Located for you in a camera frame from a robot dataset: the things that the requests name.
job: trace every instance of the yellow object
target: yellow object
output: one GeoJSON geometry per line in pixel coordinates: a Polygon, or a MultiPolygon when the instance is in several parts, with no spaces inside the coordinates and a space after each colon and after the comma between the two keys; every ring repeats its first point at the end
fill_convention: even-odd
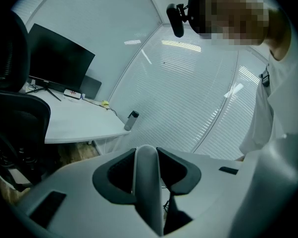
{"type": "Polygon", "coordinates": [[[102,102],[101,102],[101,105],[102,105],[103,107],[108,107],[109,102],[108,102],[108,101],[102,101],[102,102]]]}

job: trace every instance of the white wall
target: white wall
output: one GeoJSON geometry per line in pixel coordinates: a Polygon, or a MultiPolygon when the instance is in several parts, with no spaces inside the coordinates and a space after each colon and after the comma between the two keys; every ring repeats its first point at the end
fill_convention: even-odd
{"type": "Polygon", "coordinates": [[[14,10],[28,31],[37,23],[95,54],[86,75],[102,82],[100,101],[161,24],[151,0],[20,0],[14,10]]]}

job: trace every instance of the white desk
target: white desk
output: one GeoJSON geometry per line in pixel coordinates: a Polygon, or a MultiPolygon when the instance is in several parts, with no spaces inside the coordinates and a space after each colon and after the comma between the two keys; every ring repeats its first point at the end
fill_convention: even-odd
{"type": "Polygon", "coordinates": [[[119,137],[129,133],[124,130],[124,123],[113,111],[84,100],[73,103],[65,99],[63,93],[51,91],[62,101],[57,100],[47,91],[31,93],[31,95],[44,100],[51,109],[45,138],[46,144],[92,141],[119,137]]]}

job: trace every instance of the monitor stand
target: monitor stand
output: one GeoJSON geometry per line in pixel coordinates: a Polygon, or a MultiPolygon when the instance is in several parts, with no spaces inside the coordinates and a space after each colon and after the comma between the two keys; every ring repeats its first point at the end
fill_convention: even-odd
{"type": "Polygon", "coordinates": [[[32,91],[29,91],[27,92],[26,94],[29,94],[29,93],[34,93],[34,92],[40,92],[40,91],[47,91],[48,93],[50,93],[52,96],[54,96],[55,98],[57,98],[58,100],[60,100],[52,91],[50,91],[50,89],[48,87],[43,87],[43,88],[40,88],[40,89],[36,89],[36,90],[32,90],[32,91]]]}

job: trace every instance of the white shirt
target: white shirt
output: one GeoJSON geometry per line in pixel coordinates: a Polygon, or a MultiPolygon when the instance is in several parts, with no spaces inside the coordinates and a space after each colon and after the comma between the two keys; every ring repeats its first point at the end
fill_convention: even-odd
{"type": "Polygon", "coordinates": [[[287,54],[281,61],[270,54],[267,70],[270,86],[259,82],[250,128],[240,145],[243,154],[285,133],[298,133],[298,35],[293,26],[287,54]]]}

